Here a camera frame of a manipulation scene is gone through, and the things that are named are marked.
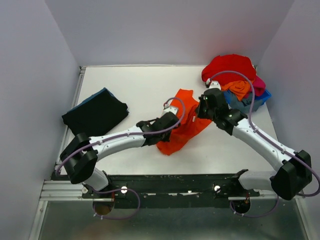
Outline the black t shirt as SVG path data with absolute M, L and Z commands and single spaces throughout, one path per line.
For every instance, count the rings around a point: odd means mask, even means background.
M 62 120 L 74 135 L 85 133 L 88 137 L 107 134 L 127 116 L 128 112 L 116 110 L 114 112 L 93 113 L 65 113 Z

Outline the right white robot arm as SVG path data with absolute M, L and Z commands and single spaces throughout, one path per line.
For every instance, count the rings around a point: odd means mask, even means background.
M 272 171 L 240 171 L 237 180 L 243 189 L 273 191 L 290 201 L 312 181 L 311 156 L 306 151 L 288 148 L 259 130 L 246 114 L 229 108 L 218 88 L 203 92 L 196 115 L 213 121 L 219 129 L 246 143 L 273 168 Z

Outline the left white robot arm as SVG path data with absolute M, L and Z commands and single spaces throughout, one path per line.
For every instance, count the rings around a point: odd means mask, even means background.
M 140 121 L 118 133 L 95 137 L 77 134 L 60 154 L 61 164 L 56 174 L 64 168 L 72 184 L 83 183 L 94 192 L 104 191 L 111 180 L 104 171 L 96 168 L 98 161 L 127 149 L 167 142 L 172 129 L 180 122 L 175 113 L 168 111 L 154 119 L 153 123 Z

